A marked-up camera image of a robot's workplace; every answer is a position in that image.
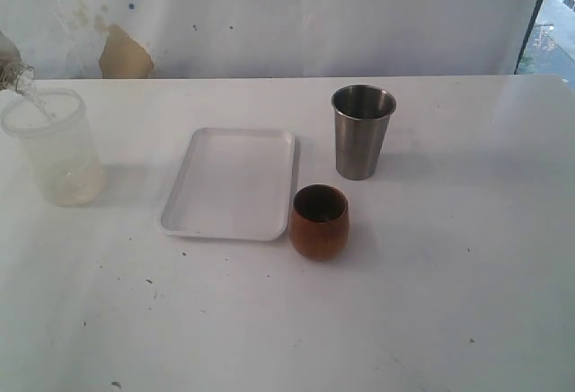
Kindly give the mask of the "brown wooden cup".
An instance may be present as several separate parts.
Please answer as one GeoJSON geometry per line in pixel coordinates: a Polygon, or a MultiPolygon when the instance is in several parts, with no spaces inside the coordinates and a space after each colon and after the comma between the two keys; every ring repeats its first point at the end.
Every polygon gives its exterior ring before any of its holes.
{"type": "Polygon", "coordinates": [[[326,262],[345,248],[349,237],[349,203],[338,189],[312,184],[292,202],[288,226],[292,246],[305,258],[326,262]]]}

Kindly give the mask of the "stainless steel cup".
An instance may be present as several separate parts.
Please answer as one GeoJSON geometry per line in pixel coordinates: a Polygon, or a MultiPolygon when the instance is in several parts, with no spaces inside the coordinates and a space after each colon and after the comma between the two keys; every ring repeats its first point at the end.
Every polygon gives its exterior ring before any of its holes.
{"type": "Polygon", "coordinates": [[[346,179],[366,180],[376,171],[396,100],[372,85],[348,85],[332,95],[332,108],[336,169],[346,179]]]}

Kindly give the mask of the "clear plastic shaker lid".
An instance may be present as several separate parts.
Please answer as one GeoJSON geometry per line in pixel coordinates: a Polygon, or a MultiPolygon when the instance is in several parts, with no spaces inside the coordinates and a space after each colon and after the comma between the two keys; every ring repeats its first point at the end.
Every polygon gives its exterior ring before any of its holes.
{"type": "Polygon", "coordinates": [[[2,32],[1,48],[1,90],[19,95],[29,95],[34,88],[34,69],[22,61],[15,44],[2,32]]]}

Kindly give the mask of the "white rectangular tray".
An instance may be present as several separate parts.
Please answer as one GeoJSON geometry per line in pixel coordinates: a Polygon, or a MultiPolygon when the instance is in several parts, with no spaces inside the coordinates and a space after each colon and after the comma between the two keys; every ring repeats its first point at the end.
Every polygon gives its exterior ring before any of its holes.
{"type": "Polygon", "coordinates": [[[281,129],[201,128],[167,195],[168,236],[269,242],[288,226],[296,138],[281,129]]]}

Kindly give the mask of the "translucent plastic jar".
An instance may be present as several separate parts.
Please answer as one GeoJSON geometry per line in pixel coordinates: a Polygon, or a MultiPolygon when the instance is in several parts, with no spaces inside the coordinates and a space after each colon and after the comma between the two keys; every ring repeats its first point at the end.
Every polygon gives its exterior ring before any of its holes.
{"type": "Polygon", "coordinates": [[[64,88],[42,88],[37,98],[33,102],[21,96],[7,104],[1,127],[20,141],[47,202],[61,207],[87,204],[101,192],[105,172],[84,99],[64,88]]]}

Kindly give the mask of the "dark window frame post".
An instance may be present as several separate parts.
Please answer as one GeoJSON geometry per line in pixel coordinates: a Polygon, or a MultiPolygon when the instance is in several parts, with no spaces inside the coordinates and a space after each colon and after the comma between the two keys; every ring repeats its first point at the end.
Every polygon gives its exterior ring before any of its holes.
{"type": "Polygon", "coordinates": [[[529,37],[531,35],[531,32],[535,27],[535,20],[536,20],[537,15],[539,14],[539,11],[540,11],[542,4],[543,4],[543,0],[535,0],[535,6],[534,6],[534,9],[531,13],[531,17],[529,19],[529,23],[528,23],[527,28],[526,28],[526,32],[524,35],[524,39],[522,41],[520,51],[518,52],[518,55],[517,55],[517,63],[516,63],[515,70],[514,70],[515,75],[518,73],[518,70],[520,68],[520,64],[521,64],[521,61],[524,57],[524,53],[526,50],[526,45],[529,41],[529,37]]]}

